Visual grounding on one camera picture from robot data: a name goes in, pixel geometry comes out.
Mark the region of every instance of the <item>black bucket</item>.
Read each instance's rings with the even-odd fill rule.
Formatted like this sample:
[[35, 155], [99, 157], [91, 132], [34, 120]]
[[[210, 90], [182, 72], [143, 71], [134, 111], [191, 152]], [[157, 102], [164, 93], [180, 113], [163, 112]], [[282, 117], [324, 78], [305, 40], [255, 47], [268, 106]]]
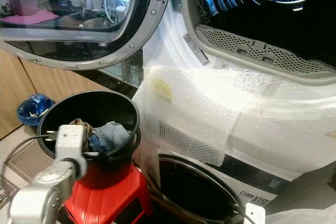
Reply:
[[[115, 121], [130, 132], [125, 144], [116, 151], [100, 153], [97, 157], [85, 156], [89, 163], [99, 164], [104, 169], [118, 168], [131, 163], [132, 154], [140, 144], [139, 111], [126, 96], [113, 91], [87, 91], [78, 93], [54, 104], [41, 119], [37, 132], [57, 131], [62, 124], [81, 118], [92, 127], [100, 127]], [[55, 141], [38, 139], [42, 150], [55, 157]]]

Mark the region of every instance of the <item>black cable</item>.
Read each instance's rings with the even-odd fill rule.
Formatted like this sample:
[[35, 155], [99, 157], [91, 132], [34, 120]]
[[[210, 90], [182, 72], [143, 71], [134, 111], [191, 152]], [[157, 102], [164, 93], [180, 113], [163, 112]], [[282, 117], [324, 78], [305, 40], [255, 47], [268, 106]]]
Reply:
[[[1, 170], [1, 173], [0, 173], [0, 176], [1, 178], [5, 178], [5, 171], [6, 171], [6, 163], [8, 161], [8, 159], [15, 153], [15, 151], [17, 151], [17, 149], [22, 146], [23, 144], [27, 143], [28, 141], [30, 140], [33, 140], [33, 139], [36, 139], [36, 138], [39, 138], [39, 137], [50, 137], [50, 134], [46, 134], [46, 135], [38, 135], [38, 136], [32, 136], [32, 137], [29, 137], [25, 140], [23, 140], [23, 142], [19, 143], [9, 154], [8, 156], [5, 158], [4, 162], [3, 162], [3, 167], [2, 167], [2, 170]], [[5, 186], [2, 182], [2, 179], [0, 179], [0, 185], [5, 189]]]
[[234, 206], [233, 209], [240, 214], [241, 216], [243, 216], [244, 218], [246, 218], [249, 222], [251, 222], [251, 224], [256, 224], [249, 216], [247, 216], [244, 211], [242, 211], [242, 209], [239, 206]]

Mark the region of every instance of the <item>blue plastic bag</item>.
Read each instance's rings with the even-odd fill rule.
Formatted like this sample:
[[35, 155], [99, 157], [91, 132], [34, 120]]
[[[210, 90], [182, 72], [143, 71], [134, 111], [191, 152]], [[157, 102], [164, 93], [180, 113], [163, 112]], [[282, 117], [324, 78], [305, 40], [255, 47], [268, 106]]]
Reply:
[[43, 94], [33, 94], [17, 108], [20, 122], [30, 126], [37, 126], [42, 116], [54, 104], [54, 101]]

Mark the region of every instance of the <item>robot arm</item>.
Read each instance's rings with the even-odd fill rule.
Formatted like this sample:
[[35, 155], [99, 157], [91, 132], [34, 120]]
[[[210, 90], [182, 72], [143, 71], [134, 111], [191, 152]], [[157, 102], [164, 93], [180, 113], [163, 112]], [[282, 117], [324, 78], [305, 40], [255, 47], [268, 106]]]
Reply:
[[15, 195], [8, 223], [56, 222], [58, 209], [70, 197], [75, 181], [87, 170], [82, 155], [85, 139], [86, 132], [81, 125], [62, 125], [59, 128], [54, 162]]

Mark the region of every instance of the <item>red step stool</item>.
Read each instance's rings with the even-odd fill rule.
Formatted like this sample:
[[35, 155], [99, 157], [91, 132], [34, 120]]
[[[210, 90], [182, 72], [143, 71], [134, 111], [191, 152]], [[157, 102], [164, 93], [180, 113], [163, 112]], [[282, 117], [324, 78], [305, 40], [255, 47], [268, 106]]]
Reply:
[[90, 166], [75, 183], [65, 209], [76, 224], [133, 224], [153, 210], [146, 180], [133, 165], [116, 172]]

